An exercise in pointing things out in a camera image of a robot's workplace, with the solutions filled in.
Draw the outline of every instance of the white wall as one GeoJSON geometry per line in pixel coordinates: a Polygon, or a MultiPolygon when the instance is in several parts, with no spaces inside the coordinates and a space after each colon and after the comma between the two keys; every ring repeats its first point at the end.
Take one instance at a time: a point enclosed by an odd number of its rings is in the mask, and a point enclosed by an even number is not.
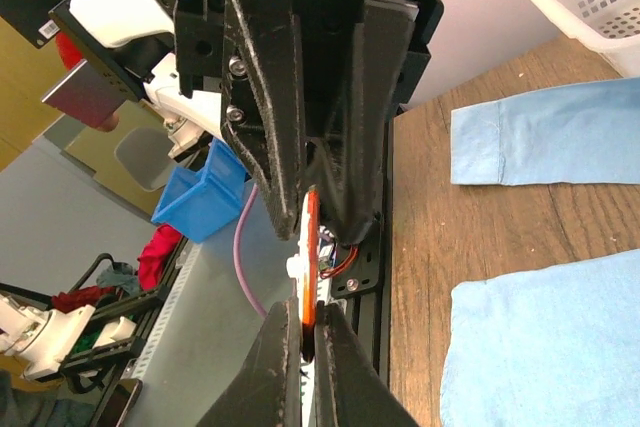
{"type": "Polygon", "coordinates": [[[154,227],[73,169],[31,146],[0,173],[1,282],[57,294],[102,252],[137,267],[154,227]]]}
{"type": "Polygon", "coordinates": [[[417,105],[558,35],[529,0],[442,0],[417,105]]]}

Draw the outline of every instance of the red object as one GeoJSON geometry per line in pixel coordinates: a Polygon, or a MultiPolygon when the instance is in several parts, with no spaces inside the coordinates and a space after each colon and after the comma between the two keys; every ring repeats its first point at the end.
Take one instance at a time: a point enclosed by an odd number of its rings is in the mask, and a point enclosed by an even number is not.
{"type": "Polygon", "coordinates": [[[115,287],[98,287],[94,285],[92,287],[74,290],[68,294],[60,292],[58,295],[51,297],[51,303],[54,309],[67,314],[85,305],[96,305],[103,295],[113,294],[115,291],[115,287]]]}
{"type": "Polygon", "coordinates": [[[60,54],[62,63],[67,70],[73,69],[76,64],[82,60],[82,54],[66,34],[60,32],[56,35],[56,46],[58,47],[58,53],[60,54]]]}
{"type": "Polygon", "coordinates": [[[182,234],[168,224],[156,229],[151,241],[142,249],[138,262],[138,280],[144,290],[153,289],[160,278],[165,259],[182,239],[182,234]]]}

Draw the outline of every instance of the wooden table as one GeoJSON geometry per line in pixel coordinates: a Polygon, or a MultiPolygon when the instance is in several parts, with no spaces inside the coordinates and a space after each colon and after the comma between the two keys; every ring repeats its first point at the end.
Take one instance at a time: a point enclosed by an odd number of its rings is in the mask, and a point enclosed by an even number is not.
{"type": "Polygon", "coordinates": [[[458,283],[640,247],[640,186],[451,185],[451,110],[615,77],[598,55],[562,37],[396,120],[391,391],[420,425],[440,425],[458,283]]]}

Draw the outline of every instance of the gray table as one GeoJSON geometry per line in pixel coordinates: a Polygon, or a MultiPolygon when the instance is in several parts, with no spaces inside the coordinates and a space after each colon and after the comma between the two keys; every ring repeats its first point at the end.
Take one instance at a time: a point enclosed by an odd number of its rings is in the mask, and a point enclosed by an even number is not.
{"type": "MultiPolygon", "coordinates": [[[[144,383],[128,425],[195,425],[242,365],[262,319],[235,276],[234,229],[235,223],[201,245],[187,246],[190,253],[163,313],[127,374],[144,383]]],[[[268,310],[291,295],[285,262],[296,242],[277,240],[260,198],[243,246],[248,282],[268,310]]]]}

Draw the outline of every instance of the red wire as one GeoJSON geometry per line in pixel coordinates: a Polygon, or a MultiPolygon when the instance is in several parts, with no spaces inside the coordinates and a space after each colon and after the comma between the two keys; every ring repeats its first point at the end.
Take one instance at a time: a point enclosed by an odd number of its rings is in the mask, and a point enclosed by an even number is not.
{"type": "Polygon", "coordinates": [[[341,274],[342,272],[344,272],[349,268],[349,266],[353,263],[353,261],[356,260],[357,256],[358,256],[358,247],[356,246],[351,247],[351,250],[349,251],[349,255],[347,256],[347,258],[344,259],[342,263],[337,267],[328,271],[321,272],[320,278],[330,279],[335,277],[336,275],[341,274]]]}

